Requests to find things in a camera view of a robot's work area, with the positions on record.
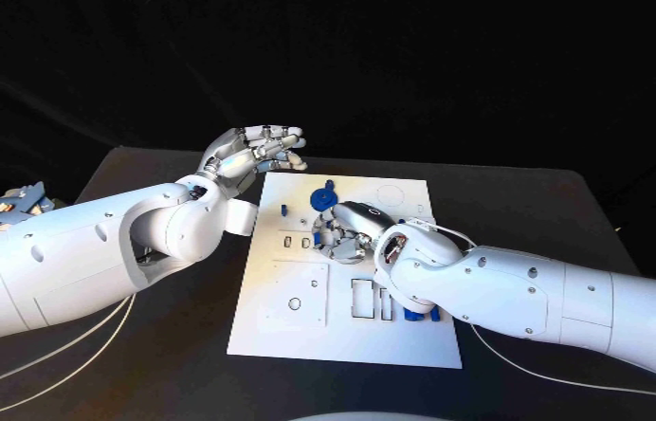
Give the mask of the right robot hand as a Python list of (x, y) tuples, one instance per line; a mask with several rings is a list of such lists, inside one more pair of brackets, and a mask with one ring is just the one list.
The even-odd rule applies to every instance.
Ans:
[(341, 265), (358, 264), (393, 225), (392, 217), (369, 204), (337, 203), (314, 220), (312, 249)]

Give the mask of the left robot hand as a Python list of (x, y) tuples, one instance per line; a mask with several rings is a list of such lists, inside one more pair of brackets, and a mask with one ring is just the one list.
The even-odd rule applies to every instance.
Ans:
[(256, 125), (229, 129), (210, 143), (196, 174), (213, 181), (226, 198), (246, 191), (255, 177), (273, 170), (304, 171), (294, 153), (305, 140), (295, 126)]

